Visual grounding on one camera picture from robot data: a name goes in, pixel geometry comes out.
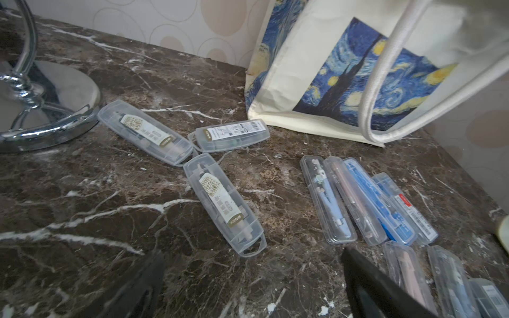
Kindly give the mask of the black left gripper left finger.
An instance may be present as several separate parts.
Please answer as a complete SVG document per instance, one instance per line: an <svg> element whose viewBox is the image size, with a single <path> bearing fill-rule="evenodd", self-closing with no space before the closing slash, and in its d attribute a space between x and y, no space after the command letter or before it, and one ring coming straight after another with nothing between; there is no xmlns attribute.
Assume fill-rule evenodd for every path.
<svg viewBox="0 0 509 318"><path fill-rule="evenodd" d="M153 317L163 287L164 257L154 250L126 271L76 317Z"/></svg>

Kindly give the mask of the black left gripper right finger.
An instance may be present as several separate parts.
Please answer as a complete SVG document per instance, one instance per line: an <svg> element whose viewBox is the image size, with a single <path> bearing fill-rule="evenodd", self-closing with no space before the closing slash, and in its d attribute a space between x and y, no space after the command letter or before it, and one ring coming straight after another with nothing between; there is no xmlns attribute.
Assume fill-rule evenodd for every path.
<svg viewBox="0 0 509 318"><path fill-rule="evenodd" d="M341 256L346 292L354 317L435 317L358 250Z"/></svg>

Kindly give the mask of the pink compass clear case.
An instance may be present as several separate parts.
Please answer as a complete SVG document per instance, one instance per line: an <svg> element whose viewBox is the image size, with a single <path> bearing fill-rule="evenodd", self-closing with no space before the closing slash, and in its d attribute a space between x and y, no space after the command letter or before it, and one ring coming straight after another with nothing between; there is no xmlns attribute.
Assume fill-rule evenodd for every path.
<svg viewBox="0 0 509 318"><path fill-rule="evenodd" d="M396 241L388 241L383 244L383 252L391 279L420 305L437 315L424 271L414 250Z"/></svg>

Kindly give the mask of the gold label clear case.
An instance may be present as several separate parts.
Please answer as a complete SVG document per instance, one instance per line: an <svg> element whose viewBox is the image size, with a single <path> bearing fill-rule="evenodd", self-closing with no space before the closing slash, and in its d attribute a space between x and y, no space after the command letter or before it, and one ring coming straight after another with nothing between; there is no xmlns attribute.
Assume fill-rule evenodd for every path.
<svg viewBox="0 0 509 318"><path fill-rule="evenodd" d="M184 173L211 220L240 256L250 258L267 247L264 229L220 165L200 154L183 165Z"/></svg>

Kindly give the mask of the long barcode clear case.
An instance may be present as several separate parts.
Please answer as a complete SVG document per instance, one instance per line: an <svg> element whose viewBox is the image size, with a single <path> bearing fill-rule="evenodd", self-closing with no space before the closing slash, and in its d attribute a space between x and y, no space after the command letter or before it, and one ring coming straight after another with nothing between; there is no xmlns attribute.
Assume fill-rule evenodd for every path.
<svg viewBox="0 0 509 318"><path fill-rule="evenodd" d="M246 148L270 138L261 119L200 127L188 135L188 140L200 152L226 152Z"/></svg>

